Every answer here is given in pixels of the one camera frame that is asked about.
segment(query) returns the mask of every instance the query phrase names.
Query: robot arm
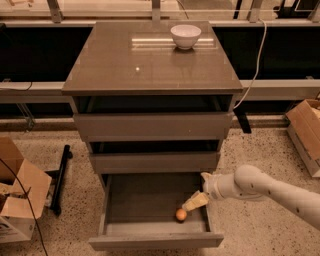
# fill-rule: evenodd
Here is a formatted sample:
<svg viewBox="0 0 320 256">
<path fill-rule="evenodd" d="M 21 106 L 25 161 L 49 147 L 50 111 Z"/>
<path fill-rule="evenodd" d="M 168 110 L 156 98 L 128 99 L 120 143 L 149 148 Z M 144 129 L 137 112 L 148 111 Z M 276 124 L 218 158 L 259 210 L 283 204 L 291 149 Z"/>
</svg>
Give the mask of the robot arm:
<svg viewBox="0 0 320 256">
<path fill-rule="evenodd" d="M 202 177 L 210 198 L 259 201 L 269 197 L 320 230 L 320 194 L 277 181 L 251 165 L 240 166 L 234 174 L 203 173 Z"/>
</svg>

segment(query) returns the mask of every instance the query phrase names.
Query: speckled floor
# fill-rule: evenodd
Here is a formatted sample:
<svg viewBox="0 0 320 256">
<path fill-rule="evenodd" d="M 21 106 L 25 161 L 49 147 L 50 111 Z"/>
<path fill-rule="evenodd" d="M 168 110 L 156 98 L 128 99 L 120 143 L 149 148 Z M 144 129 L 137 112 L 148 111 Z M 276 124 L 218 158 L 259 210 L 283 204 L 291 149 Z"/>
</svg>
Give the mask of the speckled floor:
<svg viewBox="0 0 320 256">
<path fill-rule="evenodd" d="M 85 144 L 73 123 L 38 123 L 24 131 L 24 122 L 0 122 L 0 136 L 10 136 L 22 154 L 44 170 L 57 169 L 65 144 L 69 161 L 57 218 L 45 209 L 39 224 L 49 255 L 207 256 L 207 255 L 320 255 L 320 232 L 275 202 L 226 200 L 212 205 L 216 232 L 225 239 L 216 249 L 95 252 L 87 243 L 97 234 L 103 190 L 94 175 Z M 224 142 L 218 173 L 252 164 L 272 177 L 320 193 L 320 180 L 309 176 L 285 128 L 254 128 L 243 134 L 231 129 Z M 0 255 L 44 255 L 37 230 L 31 241 L 0 245 Z"/>
</svg>

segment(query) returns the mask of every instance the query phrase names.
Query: cardboard box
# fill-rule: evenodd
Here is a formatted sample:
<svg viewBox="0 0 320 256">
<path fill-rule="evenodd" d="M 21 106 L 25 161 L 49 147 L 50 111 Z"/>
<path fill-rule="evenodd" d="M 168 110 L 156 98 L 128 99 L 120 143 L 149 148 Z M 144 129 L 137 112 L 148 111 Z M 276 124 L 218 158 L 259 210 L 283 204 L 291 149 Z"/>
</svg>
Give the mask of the cardboard box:
<svg viewBox="0 0 320 256">
<path fill-rule="evenodd" d="M 17 173 L 38 219 L 51 183 L 51 177 L 38 167 L 23 159 L 20 151 L 10 138 L 0 138 L 0 158 Z M 14 181 L 10 194 L 23 195 L 19 182 L 7 167 L 0 162 L 0 182 Z M 35 221 L 26 198 L 9 196 L 0 212 L 0 243 L 30 240 Z"/>
<path fill-rule="evenodd" d="M 320 177 L 320 119 L 312 110 L 318 107 L 320 101 L 304 100 L 287 113 L 288 133 L 312 177 Z"/>
</svg>

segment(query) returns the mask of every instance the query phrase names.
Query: orange ball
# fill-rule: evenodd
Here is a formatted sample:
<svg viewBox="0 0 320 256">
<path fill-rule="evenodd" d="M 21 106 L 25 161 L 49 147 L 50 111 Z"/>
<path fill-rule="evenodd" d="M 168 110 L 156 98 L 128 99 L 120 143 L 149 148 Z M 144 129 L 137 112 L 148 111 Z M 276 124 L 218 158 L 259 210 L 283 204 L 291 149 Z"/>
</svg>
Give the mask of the orange ball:
<svg viewBox="0 0 320 256">
<path fill-rule="evenodd" d="M 183 209 L 178 209 L 176 211 L 176 218 L 179 221 L 184 221 L 187 218 L 187 212 Z"/>
</svg>

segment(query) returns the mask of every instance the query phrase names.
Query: gray cabinet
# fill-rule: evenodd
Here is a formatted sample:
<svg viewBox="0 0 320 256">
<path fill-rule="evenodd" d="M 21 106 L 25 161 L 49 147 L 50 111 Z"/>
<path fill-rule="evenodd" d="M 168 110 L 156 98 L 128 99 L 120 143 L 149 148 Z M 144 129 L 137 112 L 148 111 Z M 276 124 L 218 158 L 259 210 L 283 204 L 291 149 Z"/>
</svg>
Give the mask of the gray cabinet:
<svg viewBox="0 0 320 256">
<path fill-rule="evenodd" d="M 95 250 L 216 247 L 223 239 L 205 207 L 184 223 L 174 217 L 201 189 L 199 172 L 217 167 L 242 92 L 210 25 L 190 23 L 202 30 L 190 51 L 171 40 L 178 21 L 97 23 L 63 88 L 105 190 L 98 236 L 89 240 Z"/>
</svg>

